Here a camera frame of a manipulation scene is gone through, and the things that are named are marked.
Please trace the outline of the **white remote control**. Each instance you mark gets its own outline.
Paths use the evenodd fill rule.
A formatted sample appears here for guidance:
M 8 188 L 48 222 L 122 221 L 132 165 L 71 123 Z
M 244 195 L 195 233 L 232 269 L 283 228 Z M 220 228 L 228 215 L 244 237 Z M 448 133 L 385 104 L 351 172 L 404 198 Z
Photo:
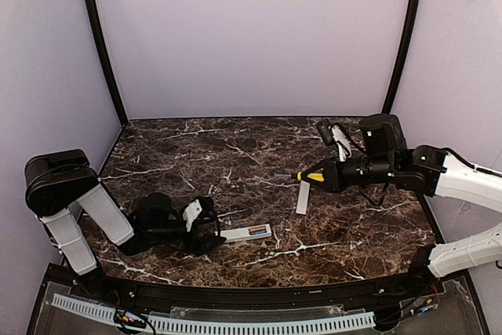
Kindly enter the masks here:
M 261 225 L 267 225 L 267 232 L 268 232 L 267 235 L 256 235 L 256 236 L 249 235 L 249 228 L 261 226 Z M 246 241 L 252 241 L 255 239 L 263 239 L 263 238 L 271 237 L 271 225 L 270 224 L 261 224 L 261 225 L 255 225 L 255 226 L 244 227 L 244 228 L 235 228 L 235 229 L 229 229 L 229 230 L 222 230 L 220 232 L 220 235 L 227 238 L 226 243 L 246 242 Z

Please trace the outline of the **white battery compartment cover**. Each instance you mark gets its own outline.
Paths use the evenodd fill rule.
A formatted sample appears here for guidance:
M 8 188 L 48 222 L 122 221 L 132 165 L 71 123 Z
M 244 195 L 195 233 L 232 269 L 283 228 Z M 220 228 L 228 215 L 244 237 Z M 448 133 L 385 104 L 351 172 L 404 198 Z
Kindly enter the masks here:
M 296 214 L 306 215 L 308 199 L 310 194 L 311 185 L 306 181 L 301 181 L 298 191 L 297 203 L 296 203 Z

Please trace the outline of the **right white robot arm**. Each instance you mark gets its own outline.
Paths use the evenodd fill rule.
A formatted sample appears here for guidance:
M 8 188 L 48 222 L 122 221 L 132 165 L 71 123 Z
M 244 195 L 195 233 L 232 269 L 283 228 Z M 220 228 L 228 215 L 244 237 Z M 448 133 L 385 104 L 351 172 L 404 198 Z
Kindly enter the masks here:
M 399 119 L 375 114 L 358 124 L 364 143 L 353 156 L 355 142 L 338 123 L 327 119 L 316 128 L 327 146 L 338 155 L 326 158 L 293 179 L 330 193 L 352 186 L 393 184 L 397 189 L 429 197 L 455 198 L 500 212 L 501 174 L 468 162 L 454 150 L 420 145 L 409 149 Z M 501 226 L 450 243 L 420 248 L 409 266 L 411 275 L 440 279 L 451 273 L 501 259 Z

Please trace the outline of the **yellow handled screwdriver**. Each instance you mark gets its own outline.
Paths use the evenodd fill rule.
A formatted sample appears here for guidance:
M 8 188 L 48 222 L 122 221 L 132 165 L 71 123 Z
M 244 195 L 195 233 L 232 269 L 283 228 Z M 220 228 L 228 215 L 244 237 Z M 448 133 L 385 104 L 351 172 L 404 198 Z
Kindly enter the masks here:
M 290 179 L 296 180 L 296 181 L 302 181 L 304 179 L 313 180 L 313 181 L 317 181 L 317 182 L 324 182 L 325 181 L 325 178 L 322 175 L 322 173 L 303 173 L 303 172 L 276 173 L 275 177 L 290 178 Z

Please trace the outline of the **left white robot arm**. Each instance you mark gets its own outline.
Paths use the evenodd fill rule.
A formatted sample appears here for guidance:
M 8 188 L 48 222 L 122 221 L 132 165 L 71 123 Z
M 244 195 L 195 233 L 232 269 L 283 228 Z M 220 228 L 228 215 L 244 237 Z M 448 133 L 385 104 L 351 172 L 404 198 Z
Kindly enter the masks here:
M 97 271 L 100 264 L 72 213 L 74 208 L 128 257 L 171 242 L 182 244 L 189 254 L 203 255 L 226 242 L 220 228 L 212 234 L 198 231 L 202 225 L 219 222 L 210 197 L 197 197 L 176 210 L 168 195 L 154 192 L 140 198 L 137 208 L 127 214 L 81 149 L 35 156 L 27 161 L 24 177 L 27 207 L 80 276 Z

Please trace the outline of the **orange AA battery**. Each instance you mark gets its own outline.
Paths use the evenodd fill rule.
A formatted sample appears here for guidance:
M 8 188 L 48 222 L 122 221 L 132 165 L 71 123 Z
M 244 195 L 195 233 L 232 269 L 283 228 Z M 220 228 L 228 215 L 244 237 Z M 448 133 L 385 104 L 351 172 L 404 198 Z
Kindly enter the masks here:
M 256 226 L 256 227 L 249 228 L 249 232 L 250 233 L 260 232 L 260 231 L 266 232 L 267 231 L 267 225 L 261 225 L 261 226 Z

